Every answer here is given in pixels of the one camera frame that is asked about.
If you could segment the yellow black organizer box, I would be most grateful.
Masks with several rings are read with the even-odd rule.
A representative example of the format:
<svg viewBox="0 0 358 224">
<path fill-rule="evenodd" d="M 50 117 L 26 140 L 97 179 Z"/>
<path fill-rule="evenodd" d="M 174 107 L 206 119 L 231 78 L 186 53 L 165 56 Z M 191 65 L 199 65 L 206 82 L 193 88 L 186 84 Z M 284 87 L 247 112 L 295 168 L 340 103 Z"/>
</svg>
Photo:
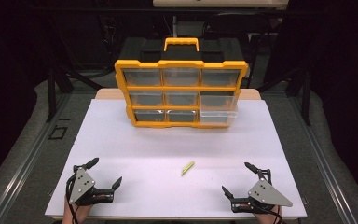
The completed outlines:
<svg viewBox="0 0 358 224">
<path fill-rule="evenodd" d="M 134 124 L 128 115 L 129 96 L 126 93 L 123 76 L 123 71 L 127 68 L 238 69 L 240 79 L 237 82 L 237 88 L 241 93 L 241 82 L 247 74 L 248 63 L 242 57 L 239 42 L 233 38 L 204 40 L 195 37 L 169 37 L 164 40 L 149 40 L 134 37 L 127 39 L 119 58 L 115 62 L 117 85 L 124 94 L 126 112 L 131 123 L 137 127 L 151 127 Z M 201 126 L 193 128 L 227 127 Z"/>
</svg>

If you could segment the set of clear drawers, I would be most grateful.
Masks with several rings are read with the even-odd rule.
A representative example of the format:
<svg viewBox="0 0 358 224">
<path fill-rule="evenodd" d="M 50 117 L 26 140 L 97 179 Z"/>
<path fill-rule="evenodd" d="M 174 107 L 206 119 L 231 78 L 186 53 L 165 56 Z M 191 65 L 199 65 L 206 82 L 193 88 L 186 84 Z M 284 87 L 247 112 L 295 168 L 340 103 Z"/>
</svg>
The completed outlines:
<svg viewBox="0 0 358 224">
<path fill-rule="evenodd" d="M 162 68 L 123 71 L 128 115 L 138 126 L 213 127 L 201 111 L 236 111 L 238 69 Z"/>
</svg>

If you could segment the person's right hand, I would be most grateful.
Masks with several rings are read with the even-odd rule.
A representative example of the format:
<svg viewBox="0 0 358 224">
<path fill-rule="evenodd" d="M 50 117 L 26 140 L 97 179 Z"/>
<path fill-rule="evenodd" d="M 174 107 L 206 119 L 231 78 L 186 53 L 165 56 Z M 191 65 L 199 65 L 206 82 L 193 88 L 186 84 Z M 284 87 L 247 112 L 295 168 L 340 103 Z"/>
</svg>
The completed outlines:
<svg viewBox="0 0 358 224">
<path fill-rule="evenodd" d="M 279 206 L 275 206 L 272 209 L 272 212 L 275 214 L 281 215 L 281 209 Z M 280 224 L 280 219 L 274 214 L 255 214 L 255 218 L 259 224 Z"/>
</svg>

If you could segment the pulled-out clear drawer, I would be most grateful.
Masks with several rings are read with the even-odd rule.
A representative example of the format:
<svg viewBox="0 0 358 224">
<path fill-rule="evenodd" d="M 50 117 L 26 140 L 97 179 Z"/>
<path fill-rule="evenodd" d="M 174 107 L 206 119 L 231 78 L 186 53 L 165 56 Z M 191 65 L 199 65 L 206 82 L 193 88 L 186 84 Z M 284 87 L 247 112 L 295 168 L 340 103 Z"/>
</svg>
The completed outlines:
<svg viewBox="0 0 358 224">
<path fill-rule="evenodd" d="M 236 111 L 201 111 L 200 123 L 203 125 L 229 126 L 236 117 Z"/>
</svg>

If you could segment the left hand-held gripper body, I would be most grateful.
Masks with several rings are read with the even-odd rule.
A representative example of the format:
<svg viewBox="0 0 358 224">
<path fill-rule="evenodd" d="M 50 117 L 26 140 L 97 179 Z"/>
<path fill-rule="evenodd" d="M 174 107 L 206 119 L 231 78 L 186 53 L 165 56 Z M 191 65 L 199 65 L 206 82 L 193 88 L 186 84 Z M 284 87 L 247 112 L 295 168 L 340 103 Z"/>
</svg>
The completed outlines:
<svg viewBox="0 0 358 224">
<path fill-rule="evenodd" d="M 98 203 L 111 203 L 114 200 L 114 190 L 96 189 L 95 180 L 83 167 L 77 167 L 68 179 L 66 192 L 69 204 L 87 206 Z"/>
</svg>

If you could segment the small yellow-green stick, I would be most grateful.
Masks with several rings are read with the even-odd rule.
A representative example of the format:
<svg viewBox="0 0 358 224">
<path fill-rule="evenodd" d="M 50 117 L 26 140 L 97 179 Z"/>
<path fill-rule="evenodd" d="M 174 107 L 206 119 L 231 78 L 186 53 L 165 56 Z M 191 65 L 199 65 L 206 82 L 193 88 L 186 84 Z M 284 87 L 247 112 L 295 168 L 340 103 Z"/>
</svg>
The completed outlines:
<svg viewBox="0 0 358 224">
<path fill-rule="evenodd" d="M 194 166 L 195 162 L 191 161 L 186 167 L 183 168 L 181 172 L 181 176 L 185 175 L 189 169 L 191 169 Z"/>
</svg>

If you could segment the person's left hand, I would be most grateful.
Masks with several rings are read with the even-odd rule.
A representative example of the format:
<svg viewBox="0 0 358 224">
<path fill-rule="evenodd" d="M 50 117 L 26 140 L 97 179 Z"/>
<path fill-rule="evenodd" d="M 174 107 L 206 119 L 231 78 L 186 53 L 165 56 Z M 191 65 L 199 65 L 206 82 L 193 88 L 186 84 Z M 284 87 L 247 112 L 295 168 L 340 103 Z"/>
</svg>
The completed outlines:
<svg viewBox="0 0 358 224">
<path fill-rule="evenodd" d="M 77 224 L 83 224 L 91 210 L 92 206 L 78 206 L 77 204 L 69 204 L 67 198 L 64 198 L 64 212 L 62 224 L 74 224 L 75 218 Z"/>
</svg>

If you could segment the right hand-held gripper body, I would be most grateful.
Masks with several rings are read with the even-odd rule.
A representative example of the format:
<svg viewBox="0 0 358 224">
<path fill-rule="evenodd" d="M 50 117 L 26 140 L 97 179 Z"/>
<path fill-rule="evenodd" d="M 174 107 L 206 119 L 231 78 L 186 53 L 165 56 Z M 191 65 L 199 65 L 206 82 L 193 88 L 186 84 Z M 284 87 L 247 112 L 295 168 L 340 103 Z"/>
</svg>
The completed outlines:
<svg viewBox="0 0 358 224">
<path fill-rule="evenodd" d="M 292 207 L 293 203 L 271 183 L 270 169 L 252 169 L 258 181 L 247 191 L 246 198 L 235 198 L 230 194 L 233 213 L 271 214 L 275 205 Z"/>
</svg>

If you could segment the grey metal floor rail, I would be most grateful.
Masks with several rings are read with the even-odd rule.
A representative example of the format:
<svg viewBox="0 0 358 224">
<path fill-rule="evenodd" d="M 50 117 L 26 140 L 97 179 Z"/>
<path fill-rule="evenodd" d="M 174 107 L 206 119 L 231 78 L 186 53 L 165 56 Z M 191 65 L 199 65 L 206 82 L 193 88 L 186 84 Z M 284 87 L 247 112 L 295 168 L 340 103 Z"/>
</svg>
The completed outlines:
<svg viewBox="0 0 358 224">
<path fill-rule="evenodd" d="M 0 168 L 0 224 L 52 224 L 45 214 L 76 133 L 73 96 L 59 98 L 47 122 L 40 101 Z"/>
<path fill-rule="evenodd" d="M 299 123 L 302 129 L 310 141 L 312 157 L 317 164 L 317 167 L 321 173 L 321 176 L 324 180 L 330 197 L 332 198 L 332 201 L 337 209 L 337 212 L 343 224 L 358 224 L 354 213 L 349 206 L 348 200 L 344 196 L 344 193 L 340 185 L 338 184 L 336 177 L 333 174 L 333 170 L 327 162 L 327 159 L 324 155 L 322 147 L 319 144 L 319 141 L 317 140 L 312 128 L 303 120 L 300 111 L 300 103 L 295 97 L 289 97 L 288 100 L 291 106 L 294 108 L 296 117 L 299 119 Z"/>
</svg>

